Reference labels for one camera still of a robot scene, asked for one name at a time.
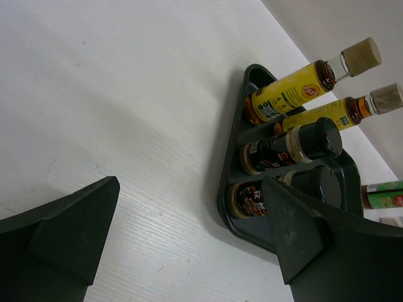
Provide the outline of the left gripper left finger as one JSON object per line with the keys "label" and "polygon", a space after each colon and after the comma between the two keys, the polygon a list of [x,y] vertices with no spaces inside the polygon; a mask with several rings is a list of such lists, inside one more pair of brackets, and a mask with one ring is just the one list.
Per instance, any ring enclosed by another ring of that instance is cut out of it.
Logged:
{"label": "left gripper left finger", "polygon": [[92,286],[120,184],[105,177],[1,220],[1,301],[83,301]]}

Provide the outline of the yellow-label oil bottle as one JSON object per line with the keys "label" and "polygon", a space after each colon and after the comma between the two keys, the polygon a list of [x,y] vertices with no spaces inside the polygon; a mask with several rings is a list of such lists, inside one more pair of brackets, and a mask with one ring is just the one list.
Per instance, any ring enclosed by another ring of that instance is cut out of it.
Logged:
{"label": "yellow-label oil bottle", "polygon": [[402,107],[402,87],[398,83],[381,87],[369,94],[352,98],[347,97],[331,103],[288,116],[273,127],[273,133],[279,135],[295,126],[308,125],[319,118],[327,117],[335,122],[339,130],[359,125],[367,117],[383,115]]}
{"label": "yellow-label oil bottle", "polygon": [[373,38],[366,38],[329,60],[316,60],[247,95],[244,116],[254,125],[267,123],[332,91],[345,78],[356,77],[381,63],[377,44]]}

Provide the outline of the green-label chili sauce bottle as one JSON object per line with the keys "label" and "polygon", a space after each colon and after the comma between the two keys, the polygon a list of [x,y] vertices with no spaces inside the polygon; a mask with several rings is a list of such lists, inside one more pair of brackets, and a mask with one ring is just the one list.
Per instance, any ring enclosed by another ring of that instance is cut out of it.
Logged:
{"label": "green-label chili sauce bottle", "polygon": [[363,207],[382,210],[402,207],[402,181],[383,182],[361,187]]}

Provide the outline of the black-cap spice jar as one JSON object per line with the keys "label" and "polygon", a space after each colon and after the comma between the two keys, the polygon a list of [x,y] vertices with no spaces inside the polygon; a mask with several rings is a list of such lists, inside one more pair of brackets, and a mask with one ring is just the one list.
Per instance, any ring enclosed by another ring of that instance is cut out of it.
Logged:
{"label": "black-cap spice jar", "polygon": [[[341,205],[341,188],[333,171],[323,165],[309,171],[290,171],[278,180],[294,189],[334,207]],[[265,216],[261,190],[262,181],[240,182],[231,185],[227,193],[227,206],[237,219]]]}
{"label": "black-cap spice jar", "polygon": [[330,118],[322,117],[285,133],[247,143],[240,149],[239,158],[244,171],[253,176],[324,157],[335,158],[342,151],[338,127]]}

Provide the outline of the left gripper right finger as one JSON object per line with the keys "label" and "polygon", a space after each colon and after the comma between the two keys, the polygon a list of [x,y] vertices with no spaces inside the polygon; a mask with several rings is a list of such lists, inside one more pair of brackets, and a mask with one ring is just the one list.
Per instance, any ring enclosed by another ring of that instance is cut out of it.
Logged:
{"label": "left gripper right finger", "polygon": [[402,301],[402,229],[348,213],[265,177],[261,186],[294,301]]}

